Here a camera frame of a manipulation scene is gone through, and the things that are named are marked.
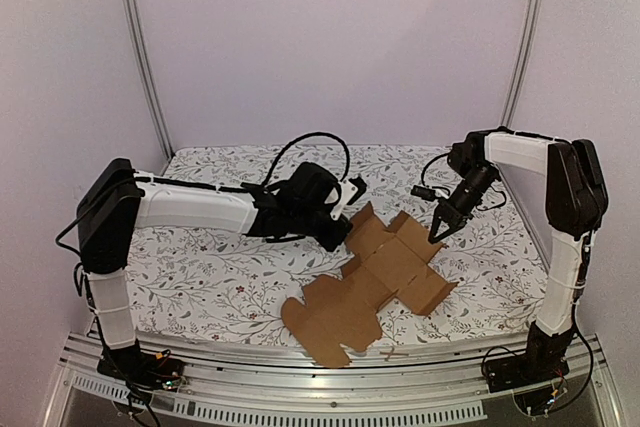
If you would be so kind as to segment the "brown cardboard box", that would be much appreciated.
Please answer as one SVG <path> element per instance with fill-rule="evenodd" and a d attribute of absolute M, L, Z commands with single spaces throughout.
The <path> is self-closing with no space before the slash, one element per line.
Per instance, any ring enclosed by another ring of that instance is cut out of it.
<path fill-rule="evenodd" d="M 281 321 L 313 361 L 339 369 L 351 363 L 348 350 L 362 353 L 380 340 L 379 311 L 393 300 L 426 317 L 457 286 L 430 266 L 443 247 L 428 241 L 429 230 L 405 211 L 384 223 L 368 203 L 352 218 L 345 240 L 352 258 L 339 278 L 322 274 L 290 297 Z"/>

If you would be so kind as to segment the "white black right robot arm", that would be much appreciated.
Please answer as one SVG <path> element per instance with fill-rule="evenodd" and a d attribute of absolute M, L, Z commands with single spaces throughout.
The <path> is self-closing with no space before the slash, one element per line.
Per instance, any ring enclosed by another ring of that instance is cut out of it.
<path fill-rule="evenodd" d="M 468 133 L 452 145 L 446 159 L 461 181 L 450 195 L 431 196 L 437 203 L 428 237 L 432 244 L 465 227 L 486 191 L 499 180 L 501 166 L 534 172 L 545 180 L 551 264 L 526 354 L 516 368 L 524 382 L 537 383 L 554 369 L 577 331 L 575 308 L 586 284 L 595 234 L 609 205 L 595 144 L 499 127 Z"/>

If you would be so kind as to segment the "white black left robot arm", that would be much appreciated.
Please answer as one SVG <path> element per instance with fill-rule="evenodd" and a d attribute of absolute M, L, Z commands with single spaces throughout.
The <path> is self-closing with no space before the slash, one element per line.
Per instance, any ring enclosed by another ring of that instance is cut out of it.
<path fill-rule="evenodd" d="M 124 273 L 136 230 L 211 228 L 270 243 L 312 238 L 333 252 L 352 229 L 345 208 L 365 189 L 359 177 L 338 179 L 310 162 L 272 185 L 228 187 L 161 178 L 113 160 L 76 211 L 79 257 L 111 366 L 128 381 L 149 370 Z"/>

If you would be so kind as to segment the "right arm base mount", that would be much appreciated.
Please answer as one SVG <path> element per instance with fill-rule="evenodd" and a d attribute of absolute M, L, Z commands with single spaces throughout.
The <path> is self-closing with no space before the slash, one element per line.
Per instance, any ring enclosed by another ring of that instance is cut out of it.
<path fill-rule="evenodd" d="M 481 374 L 491 393 L 522 389 L 513 400 L 525 415 L 548 414 L 566 392 L 569 367 L 565 354 L 570 343 L 564 339 L 543 346 L 535 341 L 522 354 L 492 347 L 481 361 Z"/>

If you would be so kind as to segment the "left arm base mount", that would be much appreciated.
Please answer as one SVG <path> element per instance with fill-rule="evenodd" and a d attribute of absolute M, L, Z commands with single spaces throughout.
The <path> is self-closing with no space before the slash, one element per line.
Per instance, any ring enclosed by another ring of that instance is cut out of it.
<path fill-rule="evenodd" d="M 136 342 L 120 349 L 103 348 L 99 374 L 125 381 L 139 389 L 176 390 L 183 382 L 185 363 L 166 349 L 145 353 Z"/>

